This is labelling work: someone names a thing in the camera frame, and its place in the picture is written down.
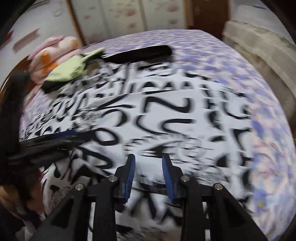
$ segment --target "pillow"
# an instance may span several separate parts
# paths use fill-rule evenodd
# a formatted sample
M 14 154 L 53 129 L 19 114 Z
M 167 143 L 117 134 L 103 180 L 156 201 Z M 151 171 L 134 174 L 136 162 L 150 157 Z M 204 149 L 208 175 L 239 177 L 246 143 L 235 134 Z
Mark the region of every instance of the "pillow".
M 58 59 L 56 59 L 55 61 L 51 62 L 50 64 L 46 65 L 45 67 L 43 67 L 42 69 L 39 70 L 34 70 L 33 72 L 31 72 L 30 77 L 31 80 L 36 83 L 36 84 L 41 84 L 44 81 L 44 78 L 49 75 L 49 73 L 55 69 L 56 67 L 58 67 L 60 64 L 64 63 L 65 61 L 67 61 L 68 59 L 70 59 L 71 57 L 75 56 L 75 55 L 79 55 L 82 53 L 81 49 L 76 49 L 73 51 L 70 51 L 66 54 L 64 54 L 63 56 L 59 57 Z
M 39 44 L 34 50 L 33 53 L 29 55 L 28 60 L 32 60 L 33 57 L 38 54 L 41 50 L 45 49 L 48 46 L 58 43 L 64 38 L 63 35 L 56 35 L 45 40 L 42 44 Z
M 29 70 L 39 70 L 50 64 L 62 55 L 77 49 L 79 46 L 76 37 L 65 37 L 60 42 L 44 48 L 37 53 L 29 66 Z

